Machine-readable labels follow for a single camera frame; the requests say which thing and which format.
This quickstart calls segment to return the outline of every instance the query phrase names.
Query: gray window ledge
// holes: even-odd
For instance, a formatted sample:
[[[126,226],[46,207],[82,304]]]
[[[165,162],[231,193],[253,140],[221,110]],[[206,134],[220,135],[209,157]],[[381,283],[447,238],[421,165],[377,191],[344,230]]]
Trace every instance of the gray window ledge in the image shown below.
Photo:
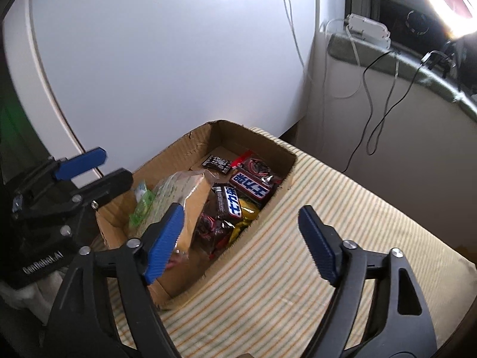
[[[387,51],[358,39],[355,40],[355,44],[362,67],[369,66],[379,55]],[[399,50],[396,51],[400,52],[398,55],[399,77],[410,82],[421,61],[412,55],[407,55]],[[351,42],[346,34],[338,33],[331,36],[328,43],[328,54],[338,61],[356,65]],[[394,76],[395,54],[385,56],[375,63],[371,69]],[[414,84],[424,86],[444,100],[458,105],[465,114],[477,122],[477,103],[466,93],[459,92],[457,86],[451,81],[443,80],[434,71],[423,67],[419,70]]]

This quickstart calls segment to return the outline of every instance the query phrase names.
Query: cardboard box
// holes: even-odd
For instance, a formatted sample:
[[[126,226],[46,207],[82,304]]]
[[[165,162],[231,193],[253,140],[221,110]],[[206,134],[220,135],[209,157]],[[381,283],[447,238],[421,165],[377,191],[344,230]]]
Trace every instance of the cardboard box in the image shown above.
[[[284,181],[257,219],[217,260],[210,261],[204,252],[193,244],[188,261],[165,271],[149,286],[154,303],[161,309],[173,309],[184,305],[245,243],[253,238],[259,231],[261,222],[285,196],[292,181],[288,174],[295,164],[296,156],[250,129],[228,121],[215,121],[181,137],[134,173],[133,187],[141,180],[145,180],[147,186],[152,189],[161,179],[177,171],[203,169],[201,163],[211,153],[233,160],[249,149],[263,158],[275,173],[284,178]],[[107,248],[120,247],[126,241],[125,228],[135,206],[134,193],[130,191],[99,209],[96,217]]]

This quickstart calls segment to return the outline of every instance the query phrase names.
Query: beige wall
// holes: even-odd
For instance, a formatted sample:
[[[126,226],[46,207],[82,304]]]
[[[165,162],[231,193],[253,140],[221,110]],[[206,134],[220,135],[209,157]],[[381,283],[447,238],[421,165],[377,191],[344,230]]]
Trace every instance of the beige wall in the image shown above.
[[[342,171],[359,142],[369,103],[363,88],[350,99],[333,99],[330,95],[353,93],[363,69],[328,59],[323,131],[323,81],[319,80],[323,76],[323,55],[316,55],[315,84],[308,113],[299,125],[297,146]],[[374,116],[365,142],[382,117],[393,78],[370,70],[366,80],[374,100]],[[408,85],[398,80],[391,104]],[[421,86],[412,87],[388,116],[376,154],[367,156],[361,146],[346,174],[450,246],[477,249],[477,124],[458,105]]]

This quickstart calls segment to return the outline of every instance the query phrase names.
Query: blue gripper pad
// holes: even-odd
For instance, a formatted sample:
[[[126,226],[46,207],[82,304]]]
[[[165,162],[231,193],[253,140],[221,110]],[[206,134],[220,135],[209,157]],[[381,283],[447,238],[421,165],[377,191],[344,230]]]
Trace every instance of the blue gripper pad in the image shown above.
[[[342,239],[333,227],[321,222],[311,206],[303,206],[298,212],[298,227],[320,276],[335,286],[342,269]]]
[[[147,267],[144,273],[147,285],[152,284],[155,279],[164,273],[165,265],[171,257],[177,238],[179,238],[184,226],[184,207],[176,204],[175,208],[168,210],[160,222],[153,225],[161,225],[162,227],[157,239],[147,253]]]
[[[82,155],[75,156],[70,160],[62,162],[60,168],[55,172],[55,178],[58,180],[71,180],[75,176],[103,165],[106,158],[107,155],[104,149],[99,147],[92,149]]]

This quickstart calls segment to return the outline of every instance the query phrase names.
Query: white power strip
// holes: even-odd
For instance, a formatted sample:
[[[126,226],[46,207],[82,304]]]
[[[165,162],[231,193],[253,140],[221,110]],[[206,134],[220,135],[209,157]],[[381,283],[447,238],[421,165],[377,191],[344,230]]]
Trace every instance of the white power strip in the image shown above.
[[[355,14],[348,15],[346,21],[350,32],[358,34],[362,40],[385,49],[390,48],[391,33],[384,24]]]

